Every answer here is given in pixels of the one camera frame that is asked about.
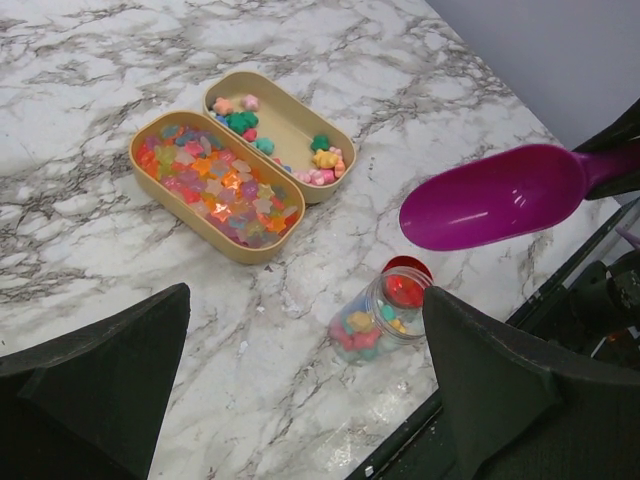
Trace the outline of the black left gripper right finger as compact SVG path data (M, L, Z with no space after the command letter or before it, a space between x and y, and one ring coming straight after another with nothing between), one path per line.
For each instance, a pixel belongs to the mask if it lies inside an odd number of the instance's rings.
M439 287L425 333L465 479L636 479L639 374L552 345Z

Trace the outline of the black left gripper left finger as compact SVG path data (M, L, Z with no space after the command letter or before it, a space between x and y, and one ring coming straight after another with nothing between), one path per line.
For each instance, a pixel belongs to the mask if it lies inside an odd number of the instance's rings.
M179 283L2 357L2 478L147 478L189 319Z

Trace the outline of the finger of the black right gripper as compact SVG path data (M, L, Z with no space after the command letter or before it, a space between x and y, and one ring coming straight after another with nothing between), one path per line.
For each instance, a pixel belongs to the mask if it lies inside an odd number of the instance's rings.
M585 196L586 200L597 200L638 191L640 188L640 173L633 172L591 188Z
M639 137L640 99L637 99L618 119L573 149L577 153L594 153L621 146Z

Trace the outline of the purple plastic scoop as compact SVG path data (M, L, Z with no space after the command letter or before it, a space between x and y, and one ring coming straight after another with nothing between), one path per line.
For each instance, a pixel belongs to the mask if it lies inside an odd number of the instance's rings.
M455 251L550 228L594 188L639 168L639 143L597 153L533 144L453 168L403 202L399 223L413 244Z

